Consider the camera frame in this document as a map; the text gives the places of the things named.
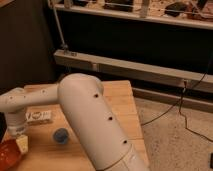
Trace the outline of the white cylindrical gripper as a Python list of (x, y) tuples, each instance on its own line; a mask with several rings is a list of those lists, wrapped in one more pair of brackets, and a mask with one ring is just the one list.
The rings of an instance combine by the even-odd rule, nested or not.
[[(24, 134), (27, 127), (27, 120), (24, 113), (8, 113), (5, 115), (7, 130), (10, 136), (17, 137)], [(17, 146), (22, 154), (28, 152), (28, 137), (21, 135), (16, 139)]]

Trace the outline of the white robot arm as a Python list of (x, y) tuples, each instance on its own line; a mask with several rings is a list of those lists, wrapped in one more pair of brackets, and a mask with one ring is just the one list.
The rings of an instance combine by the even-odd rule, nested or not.
[(24, 110), (58, 104), (96, 171), (150, 171), (107, 104), (101, 80), (70, 74), (50, 87), (27, 92), (14, 88), (0, 95), (0, 112), (9, 134), (26, 132)]

